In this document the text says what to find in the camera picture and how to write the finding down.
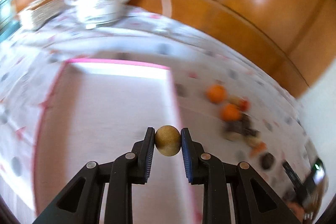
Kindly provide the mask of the black remote control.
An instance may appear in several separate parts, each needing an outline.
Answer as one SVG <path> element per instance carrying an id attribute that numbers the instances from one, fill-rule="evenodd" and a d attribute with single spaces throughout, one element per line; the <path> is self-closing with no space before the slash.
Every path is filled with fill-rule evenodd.
<path id="1" fill-rule="evenodd" d="M 285 160 L 282 162 L 282 167 L 285 170 L 285 173 L 289 177 L 291 183 L 293 184 L 295 189 L 301 189 L 303 188 L 303 183 L 299 176 L 295 173 L 293 168 L 290 166 L 290 164 Z"/>

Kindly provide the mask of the pink-edged white tray box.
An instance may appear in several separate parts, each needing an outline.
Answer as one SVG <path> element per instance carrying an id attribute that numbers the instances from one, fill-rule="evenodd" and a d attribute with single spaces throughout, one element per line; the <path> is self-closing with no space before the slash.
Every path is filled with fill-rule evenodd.
<path id="1" fill-rule="evenodd" d="M 181 129 L 171 69 L 110 59 L 66 61 L 47 98 L 37 133 L 34 195 L 41 213 L 90 161 L 113 161 L 150 127 Z M 201 223 L 201 208 L 185 174 L 182 154 L 154 152 L 150 177 L 135 185 L 134 223 Z"/>

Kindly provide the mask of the orange with stem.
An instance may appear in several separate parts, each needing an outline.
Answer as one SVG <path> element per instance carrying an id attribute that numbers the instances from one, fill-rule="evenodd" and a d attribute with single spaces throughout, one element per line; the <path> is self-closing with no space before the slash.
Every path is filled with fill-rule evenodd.
<path id="1" fill-rule="evenodd" d="M 206 91 L 207 99 L 214 104 L 219 104 L 227 99 L 227 91 L 223 85 L 214 84 Z"/>

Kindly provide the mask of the red tomato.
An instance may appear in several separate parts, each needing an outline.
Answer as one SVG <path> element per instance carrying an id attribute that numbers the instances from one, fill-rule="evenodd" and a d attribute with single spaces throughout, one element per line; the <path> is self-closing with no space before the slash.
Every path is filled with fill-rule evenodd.
<path id="1" fill-rule="evenodd" d="M 239 107 L 240 111 L 247 112 L 250 108 L 250 102 L 247 99 L 241 98 L 239 100 L 238 107 Z"/>

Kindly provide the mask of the dark wrinkled round fruit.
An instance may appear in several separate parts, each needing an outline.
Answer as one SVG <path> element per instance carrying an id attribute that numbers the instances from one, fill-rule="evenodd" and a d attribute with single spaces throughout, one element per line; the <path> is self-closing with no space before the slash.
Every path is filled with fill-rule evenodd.
<path id="1" fill-rule="evenodd" d="M 260 164 L 263 170 L 269 170 L 275 163 L 275 157 L 267 152 L 260 158 Z"/>

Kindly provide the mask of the round yellow-brown fruit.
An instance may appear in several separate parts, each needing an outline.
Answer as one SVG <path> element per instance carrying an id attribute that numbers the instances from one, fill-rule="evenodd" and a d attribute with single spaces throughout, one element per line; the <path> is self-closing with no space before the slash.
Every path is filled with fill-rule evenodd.
<path id="1" fill-rule="evenodd" d="M 154 140 L 157 150 L 163 156 L 175 156 L 181 149 L 181 134 L 171 125 L 157 129 Z"/>

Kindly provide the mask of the orange carrot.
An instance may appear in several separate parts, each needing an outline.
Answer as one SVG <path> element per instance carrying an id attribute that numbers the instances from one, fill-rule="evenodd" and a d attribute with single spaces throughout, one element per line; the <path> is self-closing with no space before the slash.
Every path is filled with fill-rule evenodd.
<path id="1" fill-rule="evenodd" d="M 262 141 L 260 143 L 258 143 L 258 145 L 256 145 L 255 147 L 253 147 L 250 151 L 249 156 L 251 158 L 258 156 L 260 153 L 262 153 L 263 151 L 265 151 L 267 149 L 266 144 Z"/>

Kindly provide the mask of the white-cut dark eggplant piece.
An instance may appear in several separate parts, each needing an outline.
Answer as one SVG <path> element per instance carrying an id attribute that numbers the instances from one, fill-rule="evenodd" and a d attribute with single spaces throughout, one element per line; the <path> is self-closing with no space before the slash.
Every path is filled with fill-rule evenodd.
<path id="1" fill-rule="evenodd" d="M 256 147 L 261 143 L 260 132 L 258 130 L 249 128 L 246 131 L 245 141 L 250 147 Z"/>

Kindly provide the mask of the white woven tissue box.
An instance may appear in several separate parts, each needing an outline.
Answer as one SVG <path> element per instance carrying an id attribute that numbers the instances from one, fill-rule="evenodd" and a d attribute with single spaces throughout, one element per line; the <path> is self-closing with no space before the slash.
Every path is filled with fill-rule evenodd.
<path id="1" fill-rule="evenodd" d="M 35 0 L 18 13 L 24 30 L 36 31 L 65 9 L 63 0 Z"/>

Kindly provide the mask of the plain orange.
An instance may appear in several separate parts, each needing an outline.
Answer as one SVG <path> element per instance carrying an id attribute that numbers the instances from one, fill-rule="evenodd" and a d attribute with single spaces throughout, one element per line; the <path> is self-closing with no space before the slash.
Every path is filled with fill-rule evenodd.
<path id="1" fill-rule="evenodd" d="M 220 118 L 225 122 L 239 121 L 242 117 L 240 109 L 231 103 L 224 105 L 220 110 Z"/>

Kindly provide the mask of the smartphone with lit screen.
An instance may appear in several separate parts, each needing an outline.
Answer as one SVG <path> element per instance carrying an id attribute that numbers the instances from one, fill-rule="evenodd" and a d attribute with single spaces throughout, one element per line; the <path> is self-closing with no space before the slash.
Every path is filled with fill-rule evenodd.
<path id="1" fill-rule="evenodd" d="M 322 160 L 317 157 L 311 166 L 310 173 L 303 182 L 305 190 L 305 197 L 302 200 L 304 208 L 309 207 L 311 204 L 318 200 L 319 191 L 324 191 L 325 167 Z"/>

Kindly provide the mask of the white patterned tablecloth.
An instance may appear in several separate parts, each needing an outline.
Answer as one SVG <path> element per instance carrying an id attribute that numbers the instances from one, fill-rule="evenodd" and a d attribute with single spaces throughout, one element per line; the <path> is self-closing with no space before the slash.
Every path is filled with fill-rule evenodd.
<path id="1" fill-rule="evenodd" d="M 207 89 L 249 102 L 252 127 L 275 162 L 263 170 L 244 141 L 229 141 L 221 104 Z M 129 9 L 111 27 L 85 28 L 67 10 L 40 30 L 1 43 L 1 197 L 32 223 L 89 161 L 130 151 L 148 127 L 187 127 L 224 162 L 250 163 L 279 196 L 291 188 L 282 162 L 310 172 L 299 103 L 259 67 L 179 22 Z"/>

